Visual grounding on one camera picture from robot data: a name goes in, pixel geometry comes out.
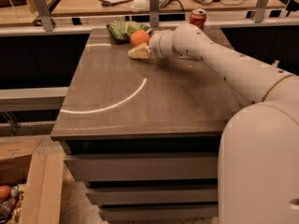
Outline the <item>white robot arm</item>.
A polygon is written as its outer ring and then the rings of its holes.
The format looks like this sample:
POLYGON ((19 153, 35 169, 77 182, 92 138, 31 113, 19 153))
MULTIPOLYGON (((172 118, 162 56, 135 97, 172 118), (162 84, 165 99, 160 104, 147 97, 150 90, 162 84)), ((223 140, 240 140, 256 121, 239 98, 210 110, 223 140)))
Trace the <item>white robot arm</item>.
POLYGON ((155 32, 128 54, 203 62, 249 102, 221 136, 218 224, 299 224, 298 76, 219 45, 188 23, 155 32))

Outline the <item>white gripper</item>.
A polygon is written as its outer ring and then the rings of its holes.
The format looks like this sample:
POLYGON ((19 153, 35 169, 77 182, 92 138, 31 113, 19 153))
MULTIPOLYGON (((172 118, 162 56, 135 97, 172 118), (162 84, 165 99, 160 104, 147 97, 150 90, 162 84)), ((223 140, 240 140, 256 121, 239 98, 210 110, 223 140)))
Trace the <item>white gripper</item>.
POLYGON ((128 51, 132 59, 166 58, 173 55, 173 32, 171 30, 155 31, 147 43, 142 43, 128 51))

